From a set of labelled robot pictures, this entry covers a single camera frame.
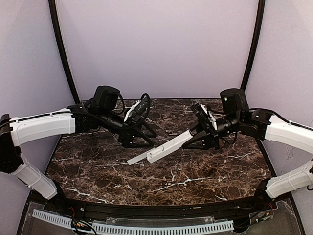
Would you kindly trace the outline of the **white remote control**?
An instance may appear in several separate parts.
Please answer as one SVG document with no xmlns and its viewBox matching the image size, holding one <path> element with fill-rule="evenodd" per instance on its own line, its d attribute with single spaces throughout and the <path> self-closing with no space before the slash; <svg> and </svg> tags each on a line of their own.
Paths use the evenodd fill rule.
<svg viewBox="0 0 313 235">
<path fill-rule="evenodd" d="M 154 163 L 163 157 L 177 151 L 180 149 L 184 143 L 188 140 L 192 139 L 193 135 L 191 134 L 190 130 L 183 132 L 182 134 L 176 136 L 175 138 L 167 141 L 166 143 L 162 144 L 161 146 L 154 148 L 147 152 L 147 160 L 150 163 Z"/>
</svg>

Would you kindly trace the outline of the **white battery cover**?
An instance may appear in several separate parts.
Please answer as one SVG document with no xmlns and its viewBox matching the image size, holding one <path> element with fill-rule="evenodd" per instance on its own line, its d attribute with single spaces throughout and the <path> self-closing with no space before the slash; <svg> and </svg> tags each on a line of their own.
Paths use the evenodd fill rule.
<svg viewBox="0 0 313 235">
<path fill-rule="evenodd" d="M 142 153 L 142 154 L 140 154 L 140 155 L 138 155 L 138 156 L 136 156 L 134 158 L 131 158 L 131 159 L 127 160 L 127 163 L 129 165 L 133 165 L 133 164 L 135 164 L 135 163 L 137 163 L 137 162 L 139 162 L 139 161 L 141 161 L 141 160 L 143 160 L 145 158 L 147 158 L 147 152 L 144 152 L 144 153 Z"/>
</svg>

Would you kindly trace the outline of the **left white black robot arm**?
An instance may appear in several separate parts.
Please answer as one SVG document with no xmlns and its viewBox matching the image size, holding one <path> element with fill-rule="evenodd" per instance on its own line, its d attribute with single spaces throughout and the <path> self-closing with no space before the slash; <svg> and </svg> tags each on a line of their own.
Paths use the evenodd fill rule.
<svg viewBox="0 0 313 235">
<path fill-rule="evenodd" d="M 25 143 L 63 134 L 84 133 L 105 128 L 118 135 L 124 148 L 153 147 L 156 132 L 146 123 L 151 99 L 144 93 L 130 108 L 115 112 L 120 90 L 98 86 L 93 98 L 85 102 L 30 117 L 0 119 L 0 171 L 16 176 L 46 200 L 63 198 L 62 189 L 31 164 L 21 151 Z"/>
</svg>

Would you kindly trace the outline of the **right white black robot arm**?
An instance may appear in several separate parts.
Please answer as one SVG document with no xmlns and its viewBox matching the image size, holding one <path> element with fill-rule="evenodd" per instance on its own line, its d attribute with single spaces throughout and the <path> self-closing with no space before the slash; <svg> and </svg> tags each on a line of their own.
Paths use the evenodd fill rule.
<svg viewBox="0 0 313 235">
<path fill-rule="evenodd" d="M 249 108 L 243 89 L 231 88 L 220 93 L 223 117 L 213 120 L 199 104 L 191 107 L 198 120 L 191 130 L 196 134 L 183 144 L 185 149 L 219 149 L 219 140 L 231 133 L 241 133 L 258 140 L 287 144 L 308 153 L 313 152 L 313 130 L 308 126 L 288 121 L 276 112 L 263 108 Z M 313 162 L 308 161 L 297 169 L 278 177 L 263 180 L 255 191 L 255 198 L 271 200 L 278 196 L 307 187 L 313 183 Z"/>
</svg>

